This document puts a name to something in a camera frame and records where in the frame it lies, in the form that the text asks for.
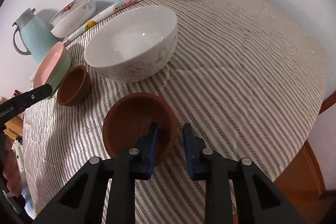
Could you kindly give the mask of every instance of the blue gripper pad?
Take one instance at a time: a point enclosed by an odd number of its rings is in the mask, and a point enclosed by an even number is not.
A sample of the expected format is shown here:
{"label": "blue gripper pad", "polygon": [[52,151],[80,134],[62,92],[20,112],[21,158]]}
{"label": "blue gripper pad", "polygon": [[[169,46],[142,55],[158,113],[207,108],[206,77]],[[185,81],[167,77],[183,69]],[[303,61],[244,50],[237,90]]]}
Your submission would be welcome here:
{"label": "blue gripper pad", "polygon": [[150,146],[150,151],[149,151],[149,167],[148,167],[148,172],[147,172],[149,178],[154,172],[155,154],[156,154],[156,147],[157,147],[157,142],[158,142],[159,131],[160,131],[159,125],[155,123],[154,136],[153,136],[152,143]]}
{"label": "blue gripper pad", "polygon": [[188,174],[190,179],[194,179],[194,155],[190,143],[190,137],[193,137],[193,130],[189,123],[184,124],[183,126],[183,145],[185,151],[185,158],[187,161]]}

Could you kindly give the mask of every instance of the person's hand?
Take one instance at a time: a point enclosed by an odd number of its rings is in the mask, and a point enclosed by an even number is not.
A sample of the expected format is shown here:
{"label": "person's hand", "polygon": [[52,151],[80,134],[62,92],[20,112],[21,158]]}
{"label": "person's hand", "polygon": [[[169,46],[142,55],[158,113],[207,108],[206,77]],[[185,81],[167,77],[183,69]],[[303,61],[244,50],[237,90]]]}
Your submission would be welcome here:
{"label": "person's hand", "polygon": [[19,197],[22,192],[22,181],[19,171],[19,166],[17,165],[16,155],[11,149],[13,145],[13,140],[6,136],[5,149],[8,151],[6,155],[6,162],[3,168],[3,175],[7,181],[7,188],[15,196]]}

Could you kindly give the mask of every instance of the striped tablecloth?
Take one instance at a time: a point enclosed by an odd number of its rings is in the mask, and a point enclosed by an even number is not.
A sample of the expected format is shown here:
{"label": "striped tablecloth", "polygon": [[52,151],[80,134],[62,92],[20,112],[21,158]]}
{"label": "striped tablecloth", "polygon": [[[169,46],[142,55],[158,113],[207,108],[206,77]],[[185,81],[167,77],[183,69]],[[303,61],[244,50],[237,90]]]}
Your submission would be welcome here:
{"label": "striped tablecloth", "polygon": [[[168,65],[137,83],[98,75],[83,56],[92,35],[112,17],[145,5],[169,7],[178,16],[178,45]],[[37,213],[90,157],[108,158],[104,118],[117,100],[134,92],[164,98],[180,130],[152,179],[136,181],[138,223],[204,221],[205,184],[192,182],[186,172],[186,122],[208,147],[230,159],[251,158],[272,180],[293,160],[325,90],[325,53],[301,27],[262,0],[144,0],[112,17],[68,46],[72,67],[83,64],[90,73],[92,92],[85,103],[60,106],[56,93],[26,112],[24,160]]]}

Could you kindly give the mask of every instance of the white bowl with red pattern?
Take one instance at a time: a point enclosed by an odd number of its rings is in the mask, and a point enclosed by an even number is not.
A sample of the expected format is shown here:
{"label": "white bowl with red pattern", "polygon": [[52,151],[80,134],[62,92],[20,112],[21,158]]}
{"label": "white bowl with red pattern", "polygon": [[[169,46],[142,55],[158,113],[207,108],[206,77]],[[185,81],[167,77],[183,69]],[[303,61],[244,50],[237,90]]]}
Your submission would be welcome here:
{"label": "white bowl with red pattern", "polygon": [[69,3],[67,6],[65,6],[62,10],[58,12],[57,15],[55,15],[50,21],[49,24],[52,26],[56,26],[61,20],[67,17],[70,13],[75,11],[78,7],[83,5],[88,0],[74,0],[71,3]]}
{"label": "white bowl with red pattern", "polygon": [[172,57],[178,40],[177,16],[149,5],[117,15],[91,37],[84,58],[96,72],[115,82],[146,79]]}
{"label": "white bowl with red pattern", "polygon": [[78,7],[75,11],[63,18],[52,30],[51,33],[58,38],[65,38],[78,30],[85,22],[92,18],[96,11],[95,0],[89,0]]}

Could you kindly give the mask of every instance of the pink plate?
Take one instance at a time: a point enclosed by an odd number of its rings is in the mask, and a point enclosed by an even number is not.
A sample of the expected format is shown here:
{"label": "pink plate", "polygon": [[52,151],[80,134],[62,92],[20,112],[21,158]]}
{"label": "pink plate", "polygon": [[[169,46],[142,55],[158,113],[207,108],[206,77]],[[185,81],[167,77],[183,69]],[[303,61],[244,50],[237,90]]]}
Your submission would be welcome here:
{"label": "pink plate", "polygon": [[62,62],[65,53],[66,49],[63,46],[62,42],[57,42],[50,49],[36,72],[33,83],[34,89],[44,85],[48,81],[50,75],[52,75],[55,70],[58,69],[58,66]]}

